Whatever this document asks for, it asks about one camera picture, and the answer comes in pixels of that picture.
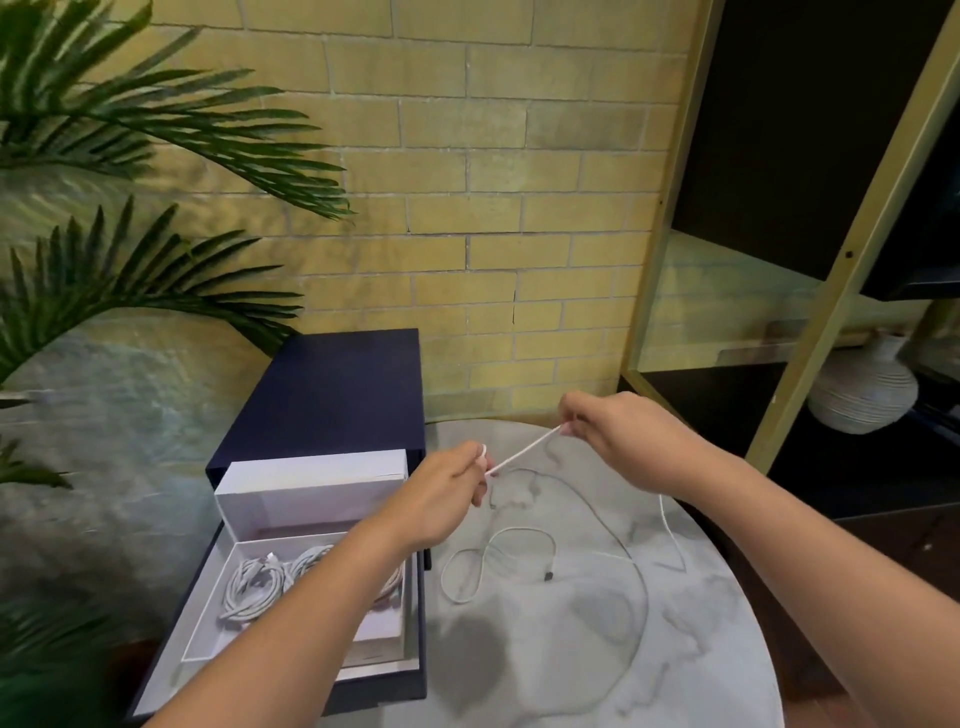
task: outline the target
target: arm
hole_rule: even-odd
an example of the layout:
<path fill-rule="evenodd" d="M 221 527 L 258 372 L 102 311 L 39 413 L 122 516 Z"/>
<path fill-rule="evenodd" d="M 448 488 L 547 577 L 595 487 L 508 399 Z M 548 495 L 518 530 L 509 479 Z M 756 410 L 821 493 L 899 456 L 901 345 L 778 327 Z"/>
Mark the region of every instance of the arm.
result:
<path fill-rule="evenodd" d="M 723 528 L 877 725 L 958 724 L 960 604 L 651 400 L 570 393 L 561 413 L 631 483 Z"/>
<path fill-rule="evenodd" d="M 397 566 L 435 546 L 486 493 L 480 446 L 436 452 L 368 519 L 148 723 L 150 728 L 313 725 L 353 635 Z"/>

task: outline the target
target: brick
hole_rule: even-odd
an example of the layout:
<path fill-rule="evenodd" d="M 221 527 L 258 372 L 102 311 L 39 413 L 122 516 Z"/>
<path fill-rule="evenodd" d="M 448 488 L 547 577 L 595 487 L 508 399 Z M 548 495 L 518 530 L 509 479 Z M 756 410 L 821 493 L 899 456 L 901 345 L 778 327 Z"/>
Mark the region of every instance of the brick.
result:
<path fill-rule="evenodd" d="M 537 0 L 534 43 L 589 48 L 657 48 L 665 0 Z"/>
<path fill-rule="evenodd" d="M 263 31 L 389 36 L 390 0 L 242 0 L 247 27 Z"/>
<path fill-rule="evenodd" d="M 523 271 L 519 274 L 516 297 L 518 301 L 606 298 L 612 280 L 610 268 Z"/>
<path fill-rule="evenodd" d="M 643 266 L 620 266 L 613 275 L 613 294 L 615 296 L 635 296 L 640 287 L 640 271 Z"/>
<path fill-rule="evenodd" d="M 350 192 L 464 192 L 467 160 L 463 152 L 407 149 L 344 152 Z"/>
<path fill-rule="evenodd" d="M 111 17 L 126 20 L 146 5 L 144 0 L 119 0 Z M 157 25 L 206 25 L 213 28 L 242 28 L 236 0 L 161 0 L 154 3 L 151 21 Z"/>
<path fill-rule="evenodd" d="M 498 414 L 510 408 L 510 390 L 486 389 L 423 398 L 428 421 Z"/>
<path fill-rule="evenodd" d="M 451 336 L 446 339 L 426 339 L 420 343 L 423 362 L 431 366 L 507 361 L 513 350 L 514 339 L 511 334 Z"/>
<path fill-rule="evenodd" d="M 522 147 L 526 105 L 516 101 L 400 102 L 407 147 Z"/>
<path fill-rule="evenodd" d="M 294 109 L 310 117 L 321 132 L 291 134 L 296 141 L 344 147 L 397 147 L 400 127 L 393 99 L 354 99 L 283 93 L 264 100 L 273 109 Z"/>
<path fill-rule="evenodd" d="M 580 189 L 585 192 L 659 192 L 665 152 L 640 154 L 584 153 Z"/>
<path fill-rule="evenodd" d="M 542 331 L 516 334 L 517 359 L 548 359 L 595 352 L 603 342 L 603 331 Z"/>
<path fill-rule="evenodd" d="M 659 195 L 635 195 L 627 204 L 627 217 L 623 229 L 628 231 L 648 231 L 654 227 L 657 215 Z"/>
<path fill-rule="evenodd" d="M 567 192 L 577 188 L 579 152 L 470 152 L 475 192 Z"/>
<path fill-rule="evenodd" d="M 567 301 L 564 328 L 625 327 L 633 315 L 633 298 Z"/>
<path fill-rule="evenodd" d="M 671 0 L 661 46 L 664 51 L 686 53 L 690 49 L 699 9 L 700 0 Z"/>
<path fill-rule="evenodd" d="M 619 356 L 578 356 L 557 360 L 557 381 L 614 379 L 620 376 Z"/>
<path fill-rule="evenodd" d="M 552 331 L 560 327 L 562 305 L 546 303 L 487 303 L 468 311 L 470 333 Z"/>
<path fill-rule="evenodd" d="M 358 331 L 362 321 L 362 311 L 311 311 L 301 313 L 291 326 L 300 333 L 334 333 Z"/>
<path fill-rule="evenodd" d="M 285 235 L 284 204 L 262 195 L 191 195 L 178 199 L 174 226 L 181 235 L 210 237 L 229 230 Z"/>
<path fill-rule="evenodd" d="M 674 104 L 650 107 L 640 148 L 644 150 L 669 149 L 676 118 L 677 106 Z"/>
<path fill-rule="evenodd" d="M 207 30 L 164 67 L 252 68 L 235 85 L 273 85 L 287 91 L 327 91 L 324 43 L 316 36 Z"/>
<path fill-rule="evenodd" d="M 151 172 L 140 184 L 161 192 L 243 192 L 256 188 L 219 164 L 170 144 L 155 146 Z"/>
<path fill-rule="evenodd" d="M 465 48 L 453 43 L 330 39 L 326 57 L 337 93 L 463 96 Z"/>
<path fill-rule="evenodd" d="M 485 303 L 512 301 L 514 273 L 438 273 L 414 276 L 417 303 Z"/>
<path fill-rule="evenodd" d="M 469 368 L 463 366 L 424 367 L 423 393 L 457 392 L 467 389 Z"/>
<path fill-rule="evenodd" d="M 459 336 L 467 333 L 467 310 L 461 306 L 383 308 L 365 312 L 364 328 L 418 328 L 420 336 Z"/>
<path fill-rule="evenodd" d="M 575 235 L 570 265 L 639 265 L 649 237 L 647 232 Z"/>
<path fill-rule="evenodd" d="M 354 240 L 358 273 L 456 271 L 467 268 L 467 240 L 451 237 L 383 237 Z"/>
<path fill-rule="evenodd" d="M 645 111 L 639 107 L 538 101 L 530 105 L 531 149 L 636 149 Z"/>
<path fill-rule="evenodd" d="M 560 398 L 567 392 L 579 389 L 592 395 L 606 396 L 616 391 L 616 379 L 587 381 L 577 384 L 545 384 L 534 387 L 517 387 L 512 399 L 513 409 L 518 412 L 533 410 L 556 410 Z"/>
<path fill-rule="evenodd" d="M 564 267 L 569 235 L 473 235 L 470 268 Z"/>
<path fill-rule="evenodd" d="M 396 0 L 396 34 L 430 40 L 529 43 L 533 0 Z"/>
<path fill-rule="evenodd" d="M 381 308 L 410 305 L 409 276 L 330 276 L 303 281 L 307 308 Z"/>
<path fill-rule="evenodd" d="M 470 96 L 506 99 L 587 99 L 590 51 L 559 48 L 473 46 L 469 52 Z"/>
<path fill-rule="evenodd" d="M 653 101 L 659 65 L 660 54 L 657 53 L 600 53 L 593 66 L 590 98 L 594 101 Z"/>
<path fill-rule="evenodd" d="M 330 237 L 268 237 L 249 246 L 231 265 L 255 267 L 282 263 L 282 275 L 353 273 L 353 251 L 347 240 Z"/>
<path fill-rule="evenodd" d="M 618 231 L 626 195 L 530 195 L 523 199 L 524 232 Z"/>
<path fill-rule="evenodd" d="M 553 361 L 504 361 L 477 364 L 470 369 L 470 389 L 512 387 L 516 384 L 546 384 L 553 381 Z"/>
<path fill-rule="evenodd" d="M 496 195 L 418 195 L 407 201 L 410 232 L 512 232 L 520 199 Z"/>
<path fill-rule="evenodd" d="M 686 56 L 663 56 L 657 64 L 650 101 L 676 104 L 684 91 Z"/>
<path fill-rule="evenodd" d="M 407 232 L 407 209 L 402 197 L 354 197 L 354 214 L 327 220 L 299 207 L 287 206 L 293 235 L 390 235 Z"/>
<path fill-rule="evenodd" d="M 630 338 L 628 328 L 608 328 L 604 332 L 602 352 L 615 353 L 622 356 L 627 349 L 627 340 Z"/>

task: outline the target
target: round table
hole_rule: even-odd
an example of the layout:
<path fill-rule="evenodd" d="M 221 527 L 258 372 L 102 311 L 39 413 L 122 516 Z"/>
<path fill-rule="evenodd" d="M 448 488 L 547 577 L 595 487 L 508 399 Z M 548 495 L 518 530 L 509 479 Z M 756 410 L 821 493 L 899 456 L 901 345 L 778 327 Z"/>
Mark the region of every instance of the round table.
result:
<path fill-rule="evenodd" d="M 500 462 L 545 431 L 494 420 L 440 423 L 427 428 L 427 446 L 477 440 Z M 777 680 L 750 604 L 678 503 L 665 499 L 683 560 L 657 497 L 632 488 L 578 440 L 554 436 L 492 481 L 483 506 L 433 549 L 426 700 L 322 726 L 782 728 Z M 556 539 L 552 579 L 544 580 L 549 538 L 512 531 L 488 551 L 471 603 L 441 594 L 440 573 L 455 551 L 518 525 Z M 447 590 L 469 595 L 478 567 L 477 553 L 459 555 Z"/>

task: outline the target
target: box lid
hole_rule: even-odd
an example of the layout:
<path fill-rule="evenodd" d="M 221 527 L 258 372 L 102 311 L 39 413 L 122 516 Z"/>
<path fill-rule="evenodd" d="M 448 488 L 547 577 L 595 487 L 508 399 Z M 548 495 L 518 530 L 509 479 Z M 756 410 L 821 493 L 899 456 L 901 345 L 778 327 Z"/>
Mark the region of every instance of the box lid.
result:
<path fill-rule="evenodd" d="M 283 345 L 206 466 L 216 487 L 230 463 L 406 449 L 426 451 L 415 328 L 303 334 Z"/>

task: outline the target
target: left hand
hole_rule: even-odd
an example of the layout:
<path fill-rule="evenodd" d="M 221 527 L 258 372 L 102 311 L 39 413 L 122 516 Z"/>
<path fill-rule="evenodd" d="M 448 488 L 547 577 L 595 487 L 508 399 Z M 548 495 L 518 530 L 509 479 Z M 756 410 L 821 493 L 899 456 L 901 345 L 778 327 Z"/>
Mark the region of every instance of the left hand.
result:
<path fill-rule="evenodd" d="M 487 493 L 484 473 L 493 461 L 480 457 L 482 451 L 479 443 L 467 440 L 427 455 L 376 518 L 398 529 L 410 551 L 436 546 L 460 525 L 470 504 L 479 506 Z"/>

